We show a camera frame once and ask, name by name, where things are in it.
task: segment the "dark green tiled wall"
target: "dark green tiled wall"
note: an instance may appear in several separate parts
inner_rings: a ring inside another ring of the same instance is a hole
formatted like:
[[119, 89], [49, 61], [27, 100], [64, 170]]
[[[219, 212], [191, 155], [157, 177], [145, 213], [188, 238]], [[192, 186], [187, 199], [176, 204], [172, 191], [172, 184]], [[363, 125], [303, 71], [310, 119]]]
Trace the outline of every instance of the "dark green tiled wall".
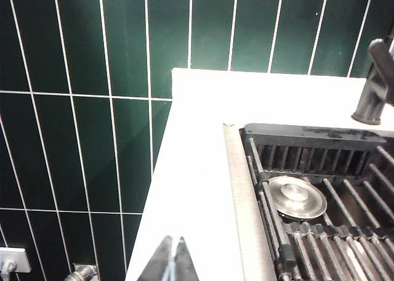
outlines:
[[[235, 0], [191, 0], [191, 37], [190, 0], [147, 0], [147, 5], [145, 0], [102, 0], [102, 8], [100, 0], [57, 0], [67, 66], [56, 0], [13, 1], [31, 85], [34, 92], [41, 92], [34, 94], [34, 101], [70, 262], [95, 263], [97, 257], [103, 281], [114, 279], [114, 268], [116, 279], [121, 280], [121, 218], [128, 263], [150, 185], [151, 160], [154, 166], [171, 107], [171, 70], [187, 67], [189, 55], [192, 68], [227, 69]], [[237, 1], [232, 70], [268, 70], [278, 2]], [[366, 4], [367, 0], [327, 0], [312, 74], [347, 75]], [[272, 72], [307, 73], [322, 5], [323, 0], [282, 0]], [[26, 207], [46, 210], [28, 211], [44, 272], [48, 279], [60, 280], [68, 265], [33, 103], [26, 93], [28, 81], [10, 0], [1, 0], [0, 11], [1, 120]], [[368, 42], [388, 34], [393, 13], [394, 0], [371, 0], [352, 76], [366, 76], [371, 63]], [[108, 96], [102, 18], [112, 99]], [[72, 92], [83, 95], [68, 95], [66, 67]], [[149, 100], [149, 87], [157, 99]], [[41, 281], [38, 255], [2, 134], [0, 147], [1, 227], [10, 246], [27, 249], [33, 272], [21, 275], [21, 280]], [[94, 212], [94, 242], [87, 199]]]

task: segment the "metal rod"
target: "metal rod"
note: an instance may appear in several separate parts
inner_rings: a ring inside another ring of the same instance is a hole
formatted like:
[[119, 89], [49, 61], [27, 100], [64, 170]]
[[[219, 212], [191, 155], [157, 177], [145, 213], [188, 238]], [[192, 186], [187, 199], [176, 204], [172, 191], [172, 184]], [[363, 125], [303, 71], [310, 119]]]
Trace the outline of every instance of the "metal rod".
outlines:
[[346, 241], [347, 245], [349, 245], [350, 249], [352, 249], [353, 253], [355, 254], [358, 264], [361, 266], [367, 279], [369, 281], [375, 281], [375, 277], [374, 277], [373, 273], [371, 272], [371, 270], [368, 268], [367, 264], [365, 263], [363, 255], [358, 250], [353, 238], [351, 236], [348, 236], [348, 237], [346, 237], [345, 241]]
[[[326, 185], [328, 191], [331, 193], [334, 200], [336, 201], [336, 203], [338, 204], [341, 212], [344, 214], [344, 216], [346, 217], [346, 220], [349, 222], [349, 224], [353, 227], [357, 226], [353, 217], [350, 215], [348, 209], [346, 208], [346, 206], [344, 205], [342, 200], [339, 198], [337, 192], [334, 190], [334, 188], [332, 187], [329, 180], [325, 178], [325, 179], [323, 179], [323, 182]], [[379, 275], [384, 280], [389, 280], [389, 279], [386, 279], [386, 277], [388, 277], [388, 275], [387, 275], [385, 269], [383, 268], [382, 264], [380, 263], [380, 261], [377, 259], [375, 253], [371, 249], [368, 248], [368, 246], [367, 246], [368, 241], [364, 237], [360, 237], [358, 240], [361, 243], [361, 245], [363, 246], [364, 250], [366, 251], [366, 254], [368, 255], [369, 259], [371, 260], [374, 267], [378, 271]]]
[[327, 238], [327, 234], [321, 234], [319, 236], [319, 239], [321, 241], [321, 243], [323, 243], [324, 249], [327, 251], [327, 254], [329, 256], [329, 259], [332, 262], [332, 265], [334, 266], [335, 272], [337, 273], [337, 276], [339, 278], [340, 281], [347, 281], [346, 277], [345, 277], [345, 273], [343, 272], [337, 256], [334, 253], [334, 250], [331, 247], [331, 244], [329, 243], [329, 240]]
[[382, 245], [382, 242], [377, 238], [377, 236], [374, 236], [371, 239], [371, 242], [375, 245], [377, 251], [380, 253], [382, 256], [383, 260], [386, 262], [390, 270], [394, 273], [394, 261], [390, 257], [390, 255], [387, 253], [386, 249]]
[[375, 164], [369, 164], [369, 168], [372, 170], [372, 172], [382, 181], [385, 186], [391, 191], [391, 193], [394, 195], [394, 186], [391, 184], [391, 182], [388, 180], [385, 175], [380, 172], [379, 169], [375, 166]]
[[394, 158], [393, 158], [393, 156], [391, 156], [391, 155], [390, 155], [385, 149], [383, 149], [383, 147], [380, 146], [380, 145], [378, 145], [378, 146], [376, 147], [376, 149], [377, 149], [377, 151], [378, 151], [379, 153], [382, 154], [383, 157], [386, 158], [386, 160], [391, 164], [391, 166], [394, 167]]
[[337, 169], [337, 164], [339, 161], [340, 153], [341, 153], [341, 150], [337, 150], [337, 153], [335, 154], [334, 161], [332, 162], [332, 168], [331, 168], [332, 172], [335, 172], [335, 169]]
[[349, 170], [350, 162], [352, 162], [352, 158], [353, 158], [354, 154], [355, 154], [355, 151], [351, 150], [350, 153], [349, 153], [349, 156], [347, 157], [347, 160], [346, 160], [346, 164], [345, 164], [345, 168], [344, 168], [344, 174], [346, 174], [347, 171]]
[[275, 150], [276, 150], [276, 145], [273, 145], [272, 148], [271, 148], [270, 159], [268, 160], [268, 168], [269, 168], [269, 170], [272, 169], [273, 157], [275, 155]]
[[371, 248], [368, 247], [368, 241], [364, 237], [360, 237], [358, 241], [361, 243], [361, 246], [364, 248], [365, 253], [368, 255], [369, 259], [373, 263], [376, 271], [379, 273], [382, 280], [389, 281], [390, 277], [388, 276], [385, 269], [383, 268], [383, 265], [377, 259], [376, 255], [373, 253]]
[[320, 165], [319, 165], [319, 172], [322, 172], [324, 167], [324, 162], [326, 161], [328, 154], [328, 149], [324, 149], [323, 156], [321, 157]]
[[337, 203], [337, 205], [339, 206], [341, 212], [344, 214], [344, 216], [346, 217], [346, 220], [349, 222], [349, 224], [352, 227], [357, 226], [356, 222], [354, 221], [353, 217], [351, 216], [351, 214], [349, 213], [348, 209], [346, 208], [346, 206], [344, 205], [344, 203], [342, 202], [342, 200], [339, 198], [337, 192], [334, 190], [334, 188], [332, 187], [331, 183], [329, 182], [328, 179], [324, 178], [323, 179], [324, 184], [326, 185], [328, 191], [330, 192], [330, 194], [332, 195], [333, 199], [335, 200], [335, 202]]
[[323, 255], [321, 255], [321, 252], [318, 247], [318, 244], [316, 243], [315, 237], [312, 234], [307, 234], [307, 239], [308, 239], [309, 244], [311, 245], [312, 250], [316, 256], [318, 267], [319, 267], [319, 270], [320, 270], [323, 280], [324, 281], [331, 281], [332, 280], [331, 275], [328, 271], [326, 263], [324, 262]]
[[280, 171], [284, 171], [288, 152], [289, 152], [289, 147], [287, 147], [287, 146], [284, 147]]
[[374, 197], [374, 199], [378, 202], [380, 207], [386, 212], [386, 214], [394, 221], [394, 213], [391, 211], [390, 207], [383, 201], [383, 199], [379, 196], [379, 194], [374, 190], [374, 188], [370, 185], [368, 181], [363, 181], [364, 186], [368, 189], [369, 193]]
[[315, 148], [312, 148], [310, 150], [309, 158], [308, 158], [307, 165], [305, 167], [305, 171], [304, 172], [309, 172], [310, 165], [312, 164], [312, 158], [313, 158], [313, 155], [315, 154], [315, 150], [316, 150]]
[[317, 280], [307, 249], [305, 248], [304, 242], [301, 239], [300, 232], [293, 233], [293, 239], [295, 246], [297, 247], [297, 250], [301, 256], [302, 263], [305, 266], [305, 270], [307, 271], [307, 277], [310, 278], [310, 280]]
[[295, 171], [297, 170], [298, 163], [299, 163], [299, 161], [300, 161], [301, 151], [302, 151], [302, 147], [299, 147], [299, 148], [297, 149], [297, 154], [295, 155], [294, 166], [293, 166], [292, 172], [295, 172]]
[[354, 187], [350, 184], [350, 182], [347, 179], [344, 179], [344, 184], [348, 191], [351, 193], [355, 201], [357, 202], [357, 205], [364, 211], [365, 215], [368, 217], [369, 221], [375, 228], [380, 228], [380, 224], [375, 218], [375, 216], [372, 214], [371, 210], [365, 205], [363, 199], [358, 195]]
[[273, 199], [272, 199], [271, 192], [270, 192], [270, 189], [268, 188], [268, 184], [266, 181], [262, 182], [262, 187], [264, 190], [265, 198], [267, 199], [267, 207], [270, 212], [270, 215], [271, 215], [274, 227], [275, 227], [275, 231], [276, 231], [276, 234], [279, 239], [279, 244], [290, 244], [290, 241], [289, 241], [286, 233], [282, 229], [282, 224], [281, 224], [281, 220], [279, 218], [278, 212], [276, 210], [274, 210], [274, 208], [273, 208], [273, 206], [274, 206]]
[[[327, 213], [323, 214], [324, 221], [328, 226], [332, 226], [332, 221], [330, 220], [329, 216]], [[347, 269], [350, 273], [350, 275], [353, 277], [354, 281], [361, 281], [360, 275], [358, 275], [356, 268], [354, 267], [354, 264], [352, 260], [350, 259], [349, 255], [346, 252], [346, 248], [344, 247], [343, 242], [341, 241], [339, 236], [333, 236], [332, 238], [337, 245], [338, 251], [341, 255], [341, 257], [344, 259], [345, 264], [347, 266]]]
[[249, 138], [249, 143], [251, 145], [252, 153], [254, 156], [254, 161], [256, 164], [256, 168], [257, 168], [257, 172], [262, 173], [262, 172], [264, 172], [264, 169], [263, 169], [263, 166], [261, 165], [259, 153], [257, 152], [257, 148], [256, 148], [256, 144], [254, 143], [254, 139]]
[[367, 153], [368, 152], [363, 152], [363, 154], [361, 155], [360, 161], [358, 162], [357, 167], [356, 167], [356, 171], [355, 171], [356, 175], [359, 175], [359, 173], [364, 165], [365, 158], [367, 157]]

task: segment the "matte black faucet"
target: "matte black faucet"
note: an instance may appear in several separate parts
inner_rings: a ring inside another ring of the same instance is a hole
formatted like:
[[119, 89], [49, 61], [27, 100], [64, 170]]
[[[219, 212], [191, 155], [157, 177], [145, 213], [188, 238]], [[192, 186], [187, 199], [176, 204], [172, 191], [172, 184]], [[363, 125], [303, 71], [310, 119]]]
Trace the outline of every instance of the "matte black faucet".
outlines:
[[352, 118], [356, 121], [379, 125], [385, 104], [394, 106], [394, 60], [383, 39], [375, 39], [368, 46], [373, 65]]

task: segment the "white countertop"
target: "white countertop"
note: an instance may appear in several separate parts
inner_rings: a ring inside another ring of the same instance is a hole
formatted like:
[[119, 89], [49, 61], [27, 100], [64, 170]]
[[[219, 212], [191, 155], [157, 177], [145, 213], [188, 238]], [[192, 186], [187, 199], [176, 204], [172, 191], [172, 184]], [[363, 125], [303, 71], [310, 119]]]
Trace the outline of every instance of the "white countertop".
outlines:
[[354, 121], [365, 80], [235, 71], [172, 71], [172, 107], [126, 275], [135, 281], [166, 236], [184, 236], [200, 281], [242, 280], [222, 123], [394, 131]]

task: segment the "power outlet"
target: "power outlet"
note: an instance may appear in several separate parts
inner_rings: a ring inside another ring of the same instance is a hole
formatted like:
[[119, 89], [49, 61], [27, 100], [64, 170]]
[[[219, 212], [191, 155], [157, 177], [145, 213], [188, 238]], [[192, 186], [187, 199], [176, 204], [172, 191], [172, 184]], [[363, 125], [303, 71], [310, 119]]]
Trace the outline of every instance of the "power outlet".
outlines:
[[[79, 268], [79, 267], [81, 267], [81, 266], [85, 266], [85, 264], [74, 264], [74, 270], [76, 270], [77, 268]], [[99, 279], [98, 277], [99, 277], [99, 275], [94, 276], [94, 277], [91, 279], [91, 281], [100, 281], [100, 279]]]
[[0, 270], [4, 262], [8, 259], [13, 260], [17, 265], [15, 272], [29, 273], [31, 271], [24, 248], [0, 247]]

